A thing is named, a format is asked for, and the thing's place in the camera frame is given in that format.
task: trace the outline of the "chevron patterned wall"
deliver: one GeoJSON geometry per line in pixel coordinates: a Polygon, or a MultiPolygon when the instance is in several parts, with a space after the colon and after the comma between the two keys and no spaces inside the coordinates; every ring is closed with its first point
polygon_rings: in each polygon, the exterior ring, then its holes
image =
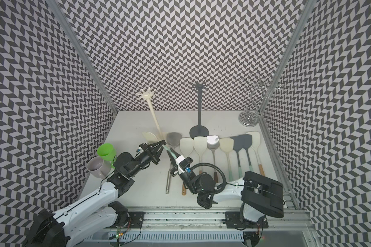
{"type": "Polygon", "coordinates": [[[75,201],[113,117],[45,2],[0,1],[0,246],[75,201]]]}
{"type": "Polygon", "coordinates": [[[371,246],[371,0],[320,1],[265,119],[325,246],[371,246]]]}
{"type": "Polygon", "coordinates": [[[276,70],[305,0],[58,0],[119,110],[242,110],[239,79],[276,70]]]}

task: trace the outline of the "black mounting plate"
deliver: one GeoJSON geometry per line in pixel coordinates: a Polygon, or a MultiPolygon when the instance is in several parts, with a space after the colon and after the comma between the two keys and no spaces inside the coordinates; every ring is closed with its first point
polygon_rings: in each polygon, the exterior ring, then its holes
{"type": "Polygon", "coordinates": [[[258,226],[260,228],[268,228],[268,221],[267,217],[264,215],[261,218],[258,219],[257,222],[251,222],[248,220],[243,220],[243,222],[240,220],[240,212],[236,211],[228,211],[225,212],[225,224],[227,225],[227,229],[242,229],[244,227],[246,228],[256,228],[258,229],[258,226]]]}
{"type": "Polygon", "coordinates": [[[129,228],[141,228],[144,221],[144,212],[128,212],[128,213],[130,217],[129,228]]]}

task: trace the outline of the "dark gray spatula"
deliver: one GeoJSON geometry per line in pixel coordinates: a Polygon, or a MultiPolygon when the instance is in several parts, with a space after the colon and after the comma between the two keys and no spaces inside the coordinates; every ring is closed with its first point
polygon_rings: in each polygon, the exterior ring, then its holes
{"type": "Polygon", "coordinates": [[[241,161],[239,159],[239,151],[243,148],[243,138],[239,136],[231,136],[231,139],[234,140],[234,150],[236,152],[236,156],[238,157],[238,172],[239,178],[243,177],[242,175],[242,168],[241,168],[241,161]]]}
{"type": "Polygon", "coordinates": [[[252,135],[247,135],[247,134],[239,135],[238,137],[243,139],[243,148],[246,150],[247,160],[249,161],[249,168],[250,168],[250,171],[253,171],[252,163],[250,161],[250,156],[249,156],[249,148],[253,144],[253,137],[252,135]]]}

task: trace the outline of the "wooden handle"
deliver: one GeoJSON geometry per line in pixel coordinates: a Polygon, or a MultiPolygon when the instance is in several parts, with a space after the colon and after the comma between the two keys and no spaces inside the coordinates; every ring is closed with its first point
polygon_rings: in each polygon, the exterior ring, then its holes
{"type": "Polygon", "coordinates": [[[184,183],[183,183],[183,189],[182,189],[182,195],[183,196],[185,196],[185,194],[186,194],[185,192],[186,192],[186,190],[185,190],[184,183]]]}
{"type": "Polygon", "coordinates": [[[214,172],[213,176],[214,176],[214,181],[216,183],[218,183],[218,176],[217,176],[217,172],[216,171],[214,172]]]}
{"type": "Polygon", "coordinates": [[[260,169],[260,174],[262,176],[265,176],[264,169],[262,168],[262,165],[261,164],[258,164],[258,168],[260,169]]]}

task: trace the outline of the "metal rod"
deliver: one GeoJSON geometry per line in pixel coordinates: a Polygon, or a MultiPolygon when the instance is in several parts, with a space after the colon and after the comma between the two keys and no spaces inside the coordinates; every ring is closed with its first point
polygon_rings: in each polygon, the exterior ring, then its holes
{"type": "Polygon", "coordinates": [[[202,87],[198,86],[198,126],[201,126],[202,87]]]}
{"type": "Polygon", "coordinates": [[[265,97],[261,103],[260,108],[258,109],[260,114],[262,114],[262,112],[264,112],[265,108],[267,107],[269,99],[270,99],[270,97],[268,96],[274,93],[277,87],[277,84],[279,83],[279,80],[282,77],[282,73],[284,69],[286,68],[286,65],[291,57],[291,54],[293,53],[294,48],[297,45],[297,42],[299,40],[299,37],[301,36],[302,30],[304,29],[305,25],[308,22],[309,16],[312,13],[312,10],[316,2],[317,0],[307,0],[307,2],[305,3],[305,7],[301,12],[301,16],[299,20],[297,21],[296,27],[294,28],[294,32],[292,33],[290,37],[290,41],[288,42],[286,50],[283,53],[282,59],[279,62],[275,75],[272,78],[272,82],[268,87],[268,90],[265,94],[265,97]]]}
{"type": "Polygon", "coordinates": [[[115,106],[111,96],[107,92],[106,87],[103,85],[103,82],[100,80],[100,77],[98,76],[94,66],[89,60],[87,54],[85,53],[84,48],[81,47],[80,41],[76,37],[73,29],[70,27],[70,24],[67,21],[67,18],[62,12],[62,9],[58,6],[58,3],[55,0],[46,0],[45,2],[47,2],[48,6],[50,7],[50,9],[52,10],[52,13],[55,16],[55,20],[59,22],[60,27],[63,29],[70,43],[73,45],[75,51],[80,56],[81,61],[84,63],[85,67],[87,68],[87,71],[92,77],[92,80],[95,83],[96,87],[99,89],[100,93],[102,94],[102,97],[106,100],[106,103],[109,105],[111,110],[114,112],[114,115],[116,115],[118,113],[117,107],[115,106]]]}

